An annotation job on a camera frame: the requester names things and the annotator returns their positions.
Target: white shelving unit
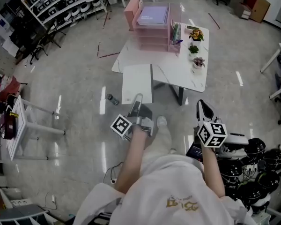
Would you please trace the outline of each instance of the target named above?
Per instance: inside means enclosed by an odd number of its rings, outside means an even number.
[[[84,2],[92,2],[94,0],[77,0],[75,1],[73,4],[71,5],[68,5],[67,7],[63,8],[62,10],[58,11],[57,13],[53,14],[53,15],[49,15],[48,14],[48,17],[46,19],[44,19],[43,21],[40,19],[40,16],[42,14],[44,14],[45,12],[48,11],[48,9],[50,9],[51,7],[53,7],[54,5],[56,5],[57,3],[59,3],[60,1],[62,0],[56,0],[56,1],[53,1],[52,3],[50,3],[48,6],[46,6],[42,11],[40,11],[37,15],[33,12],[33,7],[38,5],[39,2],[41,2],[42,0],[37,0],[36,2],[34,2],[30,7],[27,3],[26,0],[21,0],[21,2],[24,4],[24,6],[31,12],[31,14],[37,19],[37,21],[43,26],[46,28],[45,24],[47,22],[49,22],[51,19],[54,19],[55,17],[57,17],[58,15],[70,10],[71,8],[75,7],[75,6],[78,6]],[[94,13],[96,11],[100,11],[100,10],[104,10],[106,13],[107,13],[107,9],[106,9],[106,4],[105,2],[103,2],[103,0],[100,0],[101,1],[101,5],[96,7],[96,9],[91,9],[89,10],[86,14],[91,14],[91,13]],[[57,29],[61,29],[62,27],[70,24],[73,20],[78,20],[82,17],[82,14],[78,14],[76,17],[74,17],[73,19],[70,19],[69,21],[66,21],[65,23],[63,23],[62,25],[60,25]]]

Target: marble table top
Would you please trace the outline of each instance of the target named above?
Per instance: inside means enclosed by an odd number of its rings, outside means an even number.
[[[199,27],[204,33],[204,41],[200,42],[198,53],[191,54],[188,50],[191,40],[189,39],[189,33],[185,33],[186,25],[185,23],[181,24],[181,39],[183,42],[181,43],[180,54],[140,50],[138,41],[134,36],[131,36],[113,64],[112,71],[123,73],[125,66],[152,64],[153,80],[203,92],[208,68],[209,30]],[[202,69],[194,68],[192,65],[194,57],[205,59],[205,67],[202,67]]]

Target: white board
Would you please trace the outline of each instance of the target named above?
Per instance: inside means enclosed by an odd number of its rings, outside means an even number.
[[[143,95],[142,103],[153,103],[152,86],[152,64],[124,67],[122,104],[132,104],[138,93]]]

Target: white shirt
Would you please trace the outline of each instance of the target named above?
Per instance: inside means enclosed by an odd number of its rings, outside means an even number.
[[[80,207],[74,225],[87,225],[119,197],[110,225],[255,225],[242,204],[229,197],[220,199],[207,187],[200,168],[192,158],[167,155],[145,167],[126,195],[98,184]]]

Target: purple folder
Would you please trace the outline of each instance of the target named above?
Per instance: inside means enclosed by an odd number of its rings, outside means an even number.
[[[167,6],[144,7],[139,18],[137,19],[137,23],[139,25],[165,24],[168,9],[169,9],[169,7],[167,7]]]

